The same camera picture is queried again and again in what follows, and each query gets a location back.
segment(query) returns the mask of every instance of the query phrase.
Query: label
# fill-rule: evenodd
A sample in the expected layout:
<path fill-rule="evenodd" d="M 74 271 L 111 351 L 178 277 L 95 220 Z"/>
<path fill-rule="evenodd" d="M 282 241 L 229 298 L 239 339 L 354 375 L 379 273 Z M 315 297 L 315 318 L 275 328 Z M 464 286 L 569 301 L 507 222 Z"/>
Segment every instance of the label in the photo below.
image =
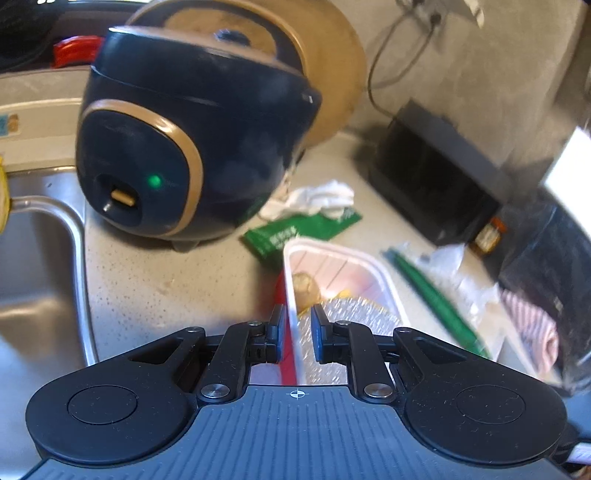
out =
<path fill-rule="evenodd" d="M 17 113 L 0 115 L 0 138 L 20 133 L 20 120 Z"/>
<path fill-rule="evenodd" d="M 500 239 L 501 234 L 499 231 L 489 224 L 480 231 L 474 243 L 478 245 L 480 250 L 488 254 L 493 251 Z"/>
<path fill-rule="evenodd" d="M 591 443 L 579 443 L 573 448 L 568 462 L 591 465 Z"/>

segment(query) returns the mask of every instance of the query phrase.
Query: gold trim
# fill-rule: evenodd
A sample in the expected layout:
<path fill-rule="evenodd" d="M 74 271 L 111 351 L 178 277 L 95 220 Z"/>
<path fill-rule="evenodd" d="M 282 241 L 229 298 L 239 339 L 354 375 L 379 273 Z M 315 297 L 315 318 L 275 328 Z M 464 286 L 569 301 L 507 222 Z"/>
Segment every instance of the gold trim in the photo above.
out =
<path fill-rule="evenodd" d="M 122 192 L 119 189 L 115 189 L 111 192 L 111 198 L 117 200 L 119 203 L 123 203 L 123 205 L 127 205 L 128 207 L 135 206 L 135 199 L 129 193 Z"/>
<path fill-rule="evenodd" d="M 187 200 L 185 201 L 183 213 L 177 226 L 172 230 L 157 236 L 168 237 L 185 229 L 193 218 L 195 210 L 197 210 L 197 204 L 201 198 L 203 188 L 203 162 L 195 143 L 193 143 L 189 136 L 180 127 L 165 117 L 152 110 L 148 110 L 147 108 L 123 100 L 104 99 L 92 102 L 82 113 L 79 125 L 82 124 L 88 115 L 101 110 L 123 113 L 124 115 L 136 118 L 162 132 L 179 147 L 187 161 L 187 166 L 189 167 L 189 191 L 187 192 Z"/>

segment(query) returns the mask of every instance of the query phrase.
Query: clear plastic container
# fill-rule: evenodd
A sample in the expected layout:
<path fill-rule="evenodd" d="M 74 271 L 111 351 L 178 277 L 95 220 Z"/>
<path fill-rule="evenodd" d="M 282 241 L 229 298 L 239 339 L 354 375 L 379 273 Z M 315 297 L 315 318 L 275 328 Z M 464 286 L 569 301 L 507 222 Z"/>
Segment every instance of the clear plastic container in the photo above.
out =
<path fill-rule="evenodd" d="M 296 299 L 291 276 L 306 272 L 316 280 L 323 298 L 333 298 L 343 290 L 352 296 L 372 300 L 388 309 L 398 322 L 396 327 L 411 326 L 402 308 L 394 284 L 385 267 L 374 257 L 358 250 L 309 238 L 290 240 L 283 250 L 285 293 L 290 322 L 295 374 L 298 385 L 306 385 L 301 337 L 298 331 Z"/>

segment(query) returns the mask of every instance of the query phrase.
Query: red clip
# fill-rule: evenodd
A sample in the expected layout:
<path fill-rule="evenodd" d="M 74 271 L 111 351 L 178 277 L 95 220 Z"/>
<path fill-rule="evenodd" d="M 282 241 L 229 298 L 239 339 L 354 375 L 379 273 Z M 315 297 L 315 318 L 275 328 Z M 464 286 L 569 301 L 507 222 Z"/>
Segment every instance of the red clip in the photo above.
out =
<path fill-rule="evenodd" d="M 285 305 L 287 308 L 287 292 L 285 291 L 285 271 L 277 278 L 275 284 L 275 304 Z M 291 345 L 290 321 L 285 326 L 285 340 L 283 344 L 283 360 L 279 362 L 281 372 L 281 385 L 297 385 L 296 361 L 294 360 L 293 347 Z"/>
<path fill-rule="evenodd" d="M 92 63 L 105 39 L 95 35 L 70 37 L 53 45 L 52 68 L 59 69 L 72 64 Z"/>

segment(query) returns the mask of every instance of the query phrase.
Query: aluminum foil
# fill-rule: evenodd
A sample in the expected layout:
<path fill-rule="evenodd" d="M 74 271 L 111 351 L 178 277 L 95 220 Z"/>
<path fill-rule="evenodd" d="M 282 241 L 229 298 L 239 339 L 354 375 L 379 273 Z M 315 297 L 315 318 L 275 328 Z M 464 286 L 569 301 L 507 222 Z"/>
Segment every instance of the aluminum foil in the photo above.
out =
<path fill-rule="evenodd" d="M 389 310 L 371 300 L 350 297 L 322 302 L 326 316 L 331 322 L 349 320 L 367 325 L 374 335 L 392 335 L 402 321 Z M 339 364 L 320 365 L 314 357 L 310 310 L 298 317 L 302 363 L 306 375 L 306 385 L 338 385 L 347 383 L 347 368 Z"/>

